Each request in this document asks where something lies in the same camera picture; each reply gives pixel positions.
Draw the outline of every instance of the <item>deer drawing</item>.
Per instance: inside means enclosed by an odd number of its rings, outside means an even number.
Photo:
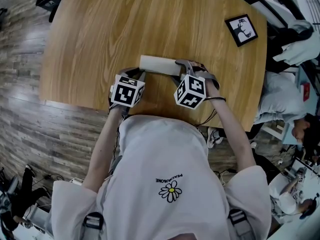
[[[240,33],[243,33],[247,38],[249,38],[251,36],[251,31],[248,34],[246,34],[245,33],[246,30],[241,29],[241,27],[242,27],[241,23],[244,23],[244,22],[246,22],[245,19],[243,19],[243,18],[239,19],[238,27],[233,30],[235,32],[235,34],[238,36],[238,38],[239,38]]]

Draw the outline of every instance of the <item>black picture frame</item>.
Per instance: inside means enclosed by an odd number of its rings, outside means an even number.
[[[247,19],[248,19],[248,22],[249,22],[249,24],[251,25],[251,28],[252,28],[252,30],[253,30],[253,32],[254,32],[254,36],[252,36],[252,37],[250,37],[250,38],[248,38],[247,40],[244,40],[244,41],[240,41],[240,40],[239,40],[238,35],[236,34],[235,30],[232,28],[232,26],[231,26],[231,24],[230,24],[230,22],[239,20],[239,19],[241,19],[241,18],[247,18]],[[256,30],[255,30],[255,27],[254,27],[254,25],[252,24],[249,16],[248,16],[248,14],[243,14],[243,15],[240,15],[240,16],[237,16],[237,17],[229,18],[229,19],[226,19],[224,22],[225,22],[225,24],[227,25],[228,29],[230,30],[231,35],[233,36],[233,39],[234,39],[234,41],[235,41],[235,43],[236,43],[236,45],[237,45],[238,47],[243,46],[244,44],[246,44],[246,43],[248,43],[248,42],[250,42],[250,41],[258,38],[258,34],[257,34],[257,32],[256,32]]]

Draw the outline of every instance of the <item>red object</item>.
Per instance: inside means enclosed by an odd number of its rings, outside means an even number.
[[[310,96],[310,83],[306,82],[303,85],[303,101],[305,102],[306,100],[309,99]]]

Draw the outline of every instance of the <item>white cloth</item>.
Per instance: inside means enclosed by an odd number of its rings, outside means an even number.
[[[105,240],[168,240],[192,233],[198,240],[233,239],[230,207],[243,210],[257,240],[266,239],[271,203],[260,166],[237,173],[224,189],[208,163],[208,148],[188,123],[135,115],[119,128],[122,160],[106,193],[56,181],[52,230],[57,240],[78,240],[85,215],[102,202]]]
[[[282,190],[289,184],[287,177],[279,173],[269,184],[269,193],[275,200],[277,205],[285,214],[296,214],[297,204],[302,201],[302,195],[300,194],[301,185],[298,183],[294,186],[291,192],[282,192]]]
[[[295,20],[288,28],[301,30],[312,28],[312,25],[306,20]],[[288,65],[299,66],[301,63],[312,60],[320,54],[320,35],[313,31],[311,37],[306,40],[296,41],[282,46],[283,52],[273,57],[276,62],[284,61]]]
[[[254,124],[283,120],[293,125],[294,120],[304,118],[306,114],[296,85],[281,74],[266,71]]]

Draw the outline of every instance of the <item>white cube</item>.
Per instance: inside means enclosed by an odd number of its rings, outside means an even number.
[[[132,108],[141,99],[145,83],[116,74],[111,102]]]
[[[203,77],[187,74],[174,93],[175,102],[195,110],[206,98],[206,85]]]

